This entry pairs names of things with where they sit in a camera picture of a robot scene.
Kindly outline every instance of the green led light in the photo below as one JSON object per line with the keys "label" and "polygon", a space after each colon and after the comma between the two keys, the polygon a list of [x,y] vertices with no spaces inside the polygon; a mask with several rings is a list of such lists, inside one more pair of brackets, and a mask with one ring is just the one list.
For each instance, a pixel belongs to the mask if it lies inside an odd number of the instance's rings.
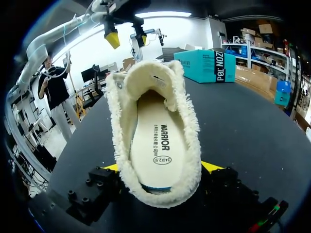
{"label": "green led light", "polygon": [[267,220],[265,220],[265,221],[259,221],[257,225],[261,227],[261,226],[262,226],[263,224],[265,224],[266,222],[267,222]]}

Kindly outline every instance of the white pants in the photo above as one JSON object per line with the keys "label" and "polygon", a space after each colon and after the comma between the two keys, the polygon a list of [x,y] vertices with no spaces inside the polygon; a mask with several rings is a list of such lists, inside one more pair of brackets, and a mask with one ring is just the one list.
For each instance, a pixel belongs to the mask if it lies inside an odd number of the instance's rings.
{"label": "white pants", "polygon": [[65,100],[60,105],[58,105],[57,107],[51,110],[52,118],[54,119],[56,125],[59,127],[60,131],[62,132],[63,137],[68,142],[72,133],[67,123],[64,110],[66,111],[67,115],[69,116],[69,118],[71,119],[71,121],[73,122],[76,128],[79,127],[80,121],[69,100]]}

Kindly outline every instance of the fleece lining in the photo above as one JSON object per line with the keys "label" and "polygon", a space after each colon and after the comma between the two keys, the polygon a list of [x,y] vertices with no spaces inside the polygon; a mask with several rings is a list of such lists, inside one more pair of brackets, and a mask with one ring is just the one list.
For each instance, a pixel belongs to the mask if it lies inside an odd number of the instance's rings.
{"label": "fleece lining", "polygon": [[[166,86],[146,79],[152,70],[165,77]],[[179,61],[167,66],[157,62],[140,62],[127,75],[112,73],[107,78],[106,96],[111,112],[111,125],[115,160],[120,176],[130,192],[140,201],[154,207],[170,208],[185,202],[196,191],[201,179],[201,148],[198,140],[199,124],[193,104],[186,95],[183,68]],[[184,136],[188,150],[184,159],[180,180],[169,192],[153,194],[145,191],[129,160],[131,139],[137,121],[137,100],[148,89],[166,98],[170,111],[178,111],[184,123]]]}

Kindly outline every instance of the chair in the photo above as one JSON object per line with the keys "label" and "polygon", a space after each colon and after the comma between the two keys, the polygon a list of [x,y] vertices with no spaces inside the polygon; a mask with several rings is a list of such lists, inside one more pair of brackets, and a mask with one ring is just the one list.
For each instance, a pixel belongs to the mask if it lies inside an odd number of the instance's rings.
{"label": "chair", "polygon": [[84,103],[83,103],[83,108],[84,109],[93,107],[94,104],[96,104],[96,102],[104,95],[103,92],[98,89],[99,66],[93,65],[93,69],[94,69],[94,90],[96,91],[96,93],[98,95],[97,96],[93,96],[92,92],[90,91],[88,93],[90,98],[88,100],[84,101]]}

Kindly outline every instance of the shoe tongue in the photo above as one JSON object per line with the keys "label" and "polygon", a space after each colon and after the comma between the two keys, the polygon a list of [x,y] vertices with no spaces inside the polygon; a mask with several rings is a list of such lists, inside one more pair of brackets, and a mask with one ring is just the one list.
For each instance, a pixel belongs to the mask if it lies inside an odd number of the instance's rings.
{"label": "shoe tongue", "polygon": [[175,73],[158,62],[140,62],[133,66],[125,78],[125,87],[130,98],[138,100],[148,90],[163,96],[170,111],[176,110],[172,79]]}

